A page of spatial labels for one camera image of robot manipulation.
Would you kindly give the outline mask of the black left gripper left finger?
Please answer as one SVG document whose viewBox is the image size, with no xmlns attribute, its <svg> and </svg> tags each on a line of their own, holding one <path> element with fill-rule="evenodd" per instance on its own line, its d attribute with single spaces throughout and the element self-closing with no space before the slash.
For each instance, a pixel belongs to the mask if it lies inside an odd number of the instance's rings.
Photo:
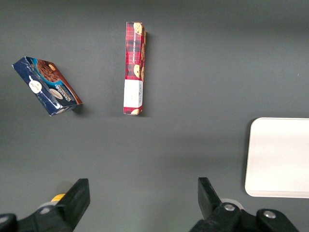
<svg viewBox="0 0 309 232">
<path fill-rule="evenodd" d="M 65 194 L 55 196 L 28 217 L 0 215 L 2 232 L 72 232 L 90 204 L 89 181 L 78 179 Z"/>
</svg>

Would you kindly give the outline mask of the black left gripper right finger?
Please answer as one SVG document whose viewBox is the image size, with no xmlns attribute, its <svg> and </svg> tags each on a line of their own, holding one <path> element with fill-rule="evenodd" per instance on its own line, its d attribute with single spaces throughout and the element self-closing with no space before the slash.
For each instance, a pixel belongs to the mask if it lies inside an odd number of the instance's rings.
<svg viewBox="0 0 309 232">
<path fill-rule="evenodd" d="M 198 179 L 198 204 L 203 219 L 192 232 L 297 232 L 285 214 L 260 209 L 251 215 L 232 202 L 222 202 L 206 177 Z"/>
</svg>

